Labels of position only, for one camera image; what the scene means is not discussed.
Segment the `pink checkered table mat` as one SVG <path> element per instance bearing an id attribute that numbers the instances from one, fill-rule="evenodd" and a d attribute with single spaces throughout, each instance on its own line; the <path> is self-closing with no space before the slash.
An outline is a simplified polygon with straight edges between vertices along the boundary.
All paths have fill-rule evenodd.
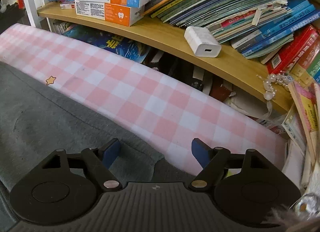
<path id="1" fill-rule="evenodd" d="M 196 175 L 191 141 L 232 153 L 256 149 L 277 168 L 285 140 L 203 92 L 93 45 L 15 24 L 1 34 L 1 61 L 108 117 Z"/>

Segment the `wooden bookshelf board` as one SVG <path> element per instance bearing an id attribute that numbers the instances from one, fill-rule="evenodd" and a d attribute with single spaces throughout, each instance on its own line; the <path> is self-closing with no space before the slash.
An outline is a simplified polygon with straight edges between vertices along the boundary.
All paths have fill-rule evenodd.
<path id="1" fill-rule="evenodd" d="M 100 19 L 76 15 L 74 10 L 62 10 L 57 3 L 38 9 L 38 16 L 69 21 L 124 36 L 193 63 L 264 101 L 263 80 L 267 67 L 256 60 L 245 59 L 230 45 L 222 45 L 217 58 L 194 56 L 184 38 L 184 30 L 162 23 L 157 18 L 144 17 L 127 27 Z"/>

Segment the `white USB charger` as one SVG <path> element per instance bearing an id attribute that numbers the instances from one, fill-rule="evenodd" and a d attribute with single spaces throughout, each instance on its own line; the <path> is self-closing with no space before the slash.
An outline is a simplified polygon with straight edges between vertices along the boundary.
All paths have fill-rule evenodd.
<path id="1" fill-rule="evenodd" d="M 184 38 L 196 57 L 216 58 L 222 46 L 204 27 L 188 26 Z"/>

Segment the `lower orange white box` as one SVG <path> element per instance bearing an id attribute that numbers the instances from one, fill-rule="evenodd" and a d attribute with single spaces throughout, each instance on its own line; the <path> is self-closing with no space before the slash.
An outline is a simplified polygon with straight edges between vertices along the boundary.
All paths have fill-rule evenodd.
<path id="1" fill-rule="evenodd" d="M 75 0 L 75 11 L 79 16 L 108 21 L 123 26 L 131 26 L 143 18 L 145 6 L 127 7 L 109 3 Z"/>

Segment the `row of leaning books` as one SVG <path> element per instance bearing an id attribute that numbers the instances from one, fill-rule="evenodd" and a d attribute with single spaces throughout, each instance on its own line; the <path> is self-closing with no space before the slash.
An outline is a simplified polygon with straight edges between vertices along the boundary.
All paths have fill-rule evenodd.
<path id="1" fill-rule="evenodd" d="M 145 12 L 182 29 L 203 27 L 246 59 L 271 58 L 297 30 L 319 19 L 309 0 L 151 0 Z"/>

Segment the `small red white box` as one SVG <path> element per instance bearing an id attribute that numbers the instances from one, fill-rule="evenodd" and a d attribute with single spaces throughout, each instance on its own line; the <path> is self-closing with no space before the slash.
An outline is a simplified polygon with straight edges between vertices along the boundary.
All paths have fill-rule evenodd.
<path id="1" fill-rule="evenodd" d="M 60 8 L 63 10 L 67 9 L 74 9 L 75 8 L 75 1 L 74 0 L 68 0 L 63 3 L 60 3 Z"/>

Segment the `white shelf post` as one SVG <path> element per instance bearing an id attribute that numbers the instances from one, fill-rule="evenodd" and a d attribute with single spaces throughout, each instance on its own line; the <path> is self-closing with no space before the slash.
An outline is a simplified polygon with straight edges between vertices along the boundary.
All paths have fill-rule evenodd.
<path id="1" fill-rule="evenodd" d="M 24 1 L 25 10 L 27 12 L 30 25 L 32 27 L 37 27 L 41 29 L 42 27 L 41 27 L 39 16 L 37 14 L 35 1 L 34 0 L 23 0 L 23 1 Z"/>

